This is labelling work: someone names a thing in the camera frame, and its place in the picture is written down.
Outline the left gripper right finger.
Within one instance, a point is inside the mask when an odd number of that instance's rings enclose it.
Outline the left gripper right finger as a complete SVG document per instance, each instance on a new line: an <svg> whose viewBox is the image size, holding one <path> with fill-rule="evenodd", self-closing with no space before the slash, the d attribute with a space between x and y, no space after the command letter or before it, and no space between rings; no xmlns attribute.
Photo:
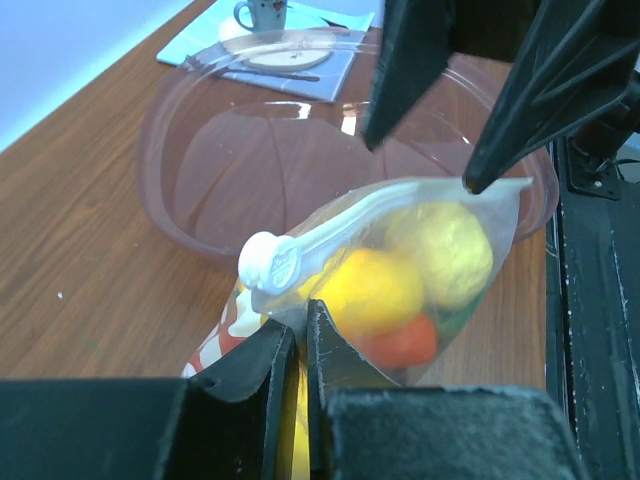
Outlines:
<svg viewBox="0 0 640 480"><path fill-rule="evenodd" d="M308 305L307 364L311 477L365 477L392 432L375 402L395 384L338 333L320 300Z"/></svg>

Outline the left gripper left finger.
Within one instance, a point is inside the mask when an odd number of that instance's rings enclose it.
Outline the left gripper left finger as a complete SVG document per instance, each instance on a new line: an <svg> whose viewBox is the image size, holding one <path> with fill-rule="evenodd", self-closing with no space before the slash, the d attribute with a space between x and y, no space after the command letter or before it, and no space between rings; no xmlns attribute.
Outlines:
<svg viewBox="0 0 640 480"><path fill-rule="evenodd" d="M289 479L298 358L291 328L269 320L191 380L184 429L192 479Z"/></svg>

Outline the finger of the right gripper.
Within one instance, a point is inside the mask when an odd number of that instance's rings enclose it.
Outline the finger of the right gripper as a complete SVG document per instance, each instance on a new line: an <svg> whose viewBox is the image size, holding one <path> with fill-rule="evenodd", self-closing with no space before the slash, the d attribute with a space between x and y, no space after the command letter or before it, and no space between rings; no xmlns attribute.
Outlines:
<svg viewBox="0 0 640 480"><path fill-rule="evenodd" d="M384 3L381 45L362 130L368 150L384 142L447 67L454 24L452 1Z"/></svg>
<svg viewBox="0 0 640 480"><path fill-rule="evenodd" d="M543 1L463 175L479 194L519 160L618 104L639 55L636 1Z"/></svg>

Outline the yellow fake mango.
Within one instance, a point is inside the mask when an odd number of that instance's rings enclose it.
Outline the yellow fake mango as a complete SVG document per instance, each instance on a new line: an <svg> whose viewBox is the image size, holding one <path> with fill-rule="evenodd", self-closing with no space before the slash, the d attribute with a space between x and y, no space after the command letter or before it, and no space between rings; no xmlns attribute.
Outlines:
<svg viewBox="0 0 640 480"><path fill-rule="evenodd" d="M340 249L297 294L323 301L338 331L352 340L406 326L422 307L424 286L418 269L400 255Z"/></svg>

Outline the fake orange carrot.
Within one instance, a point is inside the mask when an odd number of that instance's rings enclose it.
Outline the fake orange carrot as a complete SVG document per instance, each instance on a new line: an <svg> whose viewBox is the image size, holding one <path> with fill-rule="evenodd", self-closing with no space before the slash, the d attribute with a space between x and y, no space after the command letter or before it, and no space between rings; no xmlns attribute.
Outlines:
<svg viewBox="0 0 640 480"><path fill-rule="evenodd" d="M355 346L376 367L399 369L428 364L438 351L438 334L434 321L420 313L399 330L362 337Z"/></svg>

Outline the clear zip top bag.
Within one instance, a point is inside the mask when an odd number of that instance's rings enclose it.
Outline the clear zip top bag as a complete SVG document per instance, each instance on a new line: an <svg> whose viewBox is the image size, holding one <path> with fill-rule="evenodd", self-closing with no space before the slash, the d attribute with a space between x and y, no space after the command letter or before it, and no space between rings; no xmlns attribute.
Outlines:
<svg viewBox="0 0 640 480"><path fill-rule="evenodd" d="M296 325L324 303L341 337L402 382L424 371L469 322L502 267L528 177L478 195L453 177L362 187L289 232L253 234L219 324L184 367L192 377L269 318Z"/></svg>

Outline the pale yellow fake apple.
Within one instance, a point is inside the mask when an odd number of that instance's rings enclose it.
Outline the pale yellow fake apple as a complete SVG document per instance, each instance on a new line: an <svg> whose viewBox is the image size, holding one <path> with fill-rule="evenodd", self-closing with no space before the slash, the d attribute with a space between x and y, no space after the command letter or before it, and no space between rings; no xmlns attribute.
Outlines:
<svg viewBox="0 0 640 480"><path fill-rule="evenodd" d="M461 203L421 203L391 215L385 242L418 267L427 302L443 309L467 306L493 269L487 235Z"/></svg>

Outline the cream and teal plate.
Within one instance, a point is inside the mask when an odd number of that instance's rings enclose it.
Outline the cream and teal plate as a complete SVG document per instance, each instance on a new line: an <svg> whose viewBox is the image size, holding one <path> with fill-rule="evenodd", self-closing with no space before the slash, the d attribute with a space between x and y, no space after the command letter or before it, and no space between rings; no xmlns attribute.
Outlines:
<svg viewBox="0 0 640 480"><path fill-rule="evenodd" d="M307 70L327 60L336 34L326 29L276 30L251 33L231 18L218 29L226 51L248 67L278 73Z"/></svg>

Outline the grey mug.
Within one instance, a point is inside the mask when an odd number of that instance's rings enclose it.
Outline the grey mug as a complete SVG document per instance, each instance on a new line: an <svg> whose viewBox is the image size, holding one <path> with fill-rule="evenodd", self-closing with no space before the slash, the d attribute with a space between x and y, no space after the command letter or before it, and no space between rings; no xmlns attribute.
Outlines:
<svg viewBox="0 0 640 480"><path fill-rule="evenodd" d="M234 6L233 15L242 28L252 33L283 30L287 6L284 0L241 1Z"/></svg>

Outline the clear pink plastic bowl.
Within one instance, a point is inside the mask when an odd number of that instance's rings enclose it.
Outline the clear pink plastic bowl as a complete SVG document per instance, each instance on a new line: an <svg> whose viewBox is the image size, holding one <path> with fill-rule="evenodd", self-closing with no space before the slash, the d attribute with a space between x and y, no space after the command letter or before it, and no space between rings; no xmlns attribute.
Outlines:
<svg viewBox="0 0 640 480"><path fill-rule="evenodd" d="M173 69L140 135L137 182L171 240L235 269L256 232L285 234L347 192L407 176L460 176L502 84L477 59L453 58L385 144L361 139L381 33L366 32L328 102Z"/></svg>

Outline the blue checked placemat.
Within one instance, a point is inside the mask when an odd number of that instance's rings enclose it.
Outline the blue checked placemat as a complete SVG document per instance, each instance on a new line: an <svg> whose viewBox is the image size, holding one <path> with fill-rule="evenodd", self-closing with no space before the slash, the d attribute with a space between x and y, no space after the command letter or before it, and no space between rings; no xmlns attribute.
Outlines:
<svg viewBox="0 0 640 480"><path fill-rule="evenodd" d="M334 101L360 42L381 19L379 1L289 1L283 31L255 34L217 1L156 54L171 66L212 65L217 74L287 94Z"/></svg>

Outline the purple plastic fork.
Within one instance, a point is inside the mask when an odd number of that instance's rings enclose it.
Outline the purple plastic fork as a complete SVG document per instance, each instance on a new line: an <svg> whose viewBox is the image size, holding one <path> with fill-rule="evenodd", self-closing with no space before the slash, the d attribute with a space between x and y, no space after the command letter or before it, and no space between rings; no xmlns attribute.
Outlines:
<svg viewBox="0 0 640 480"><path fill-rule="evenodd" d="M300 74L290 74L290 73L276 73L269 71L261 71L261 70L247 70L247 69L234 69L228 66L219 66L217 63L203 63L200 60L197 60L195 56L187 55L185 60L182 63L182 66L189 71L196 70L204 70L206 73L210 73L212 75L223 77L225 74L247 74L254 76L263 76L270 78L279 78L286 80L298 80L305 82L319 82L320 78L316 75L300 75Z"/></svg>

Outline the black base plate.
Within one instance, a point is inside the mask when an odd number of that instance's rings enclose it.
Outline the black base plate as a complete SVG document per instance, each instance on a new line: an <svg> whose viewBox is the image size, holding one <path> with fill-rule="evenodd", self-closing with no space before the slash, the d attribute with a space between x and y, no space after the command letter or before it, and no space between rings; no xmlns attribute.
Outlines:
<svg viewBox="0 0 640 480"><path fill-rule="evenodd" d="M580 155L549 152L560 199L546 232L547 390L593 479L639 476L639 186L615 169L574 187Z"/></svg>

